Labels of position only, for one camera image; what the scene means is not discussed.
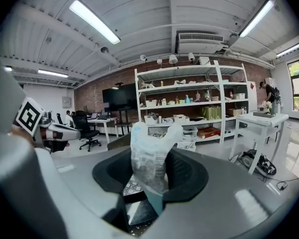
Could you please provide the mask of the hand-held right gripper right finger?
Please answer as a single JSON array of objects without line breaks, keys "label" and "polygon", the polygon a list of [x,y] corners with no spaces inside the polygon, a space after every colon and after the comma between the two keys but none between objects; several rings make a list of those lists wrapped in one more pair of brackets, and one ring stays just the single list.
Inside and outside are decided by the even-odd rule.
[{"label": "hand-held right gripper right finger", "polygon": [[190,201],[167,204],[144,239],[265,239],[297,201],[229,161],[177,148],[171,151],[202,164],[209,179]]}]

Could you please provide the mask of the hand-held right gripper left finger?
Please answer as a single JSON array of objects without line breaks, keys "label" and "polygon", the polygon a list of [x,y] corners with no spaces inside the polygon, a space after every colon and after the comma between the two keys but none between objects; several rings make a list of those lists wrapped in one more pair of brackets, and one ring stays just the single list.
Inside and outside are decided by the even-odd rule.
[{"label": "hand-held right gripper left finger", "polygon": [[22,239],[128,239],[118,194],[105,192],[91,166],[53,160],[23,138],[0,138],[0,192]]}]

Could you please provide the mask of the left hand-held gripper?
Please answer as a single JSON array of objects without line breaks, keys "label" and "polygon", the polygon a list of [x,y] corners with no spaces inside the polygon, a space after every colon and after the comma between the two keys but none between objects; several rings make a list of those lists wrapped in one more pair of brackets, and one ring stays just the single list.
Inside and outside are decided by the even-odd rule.
[{"label": "left hand-held gripper", "polygon": [[52,152],[53,140],[75,140],[80,131],[66,125],[53,123],[51,112],[46,111],[33,98],[26,97],[16,116],[17,124],[31,137],[35,147]]}]

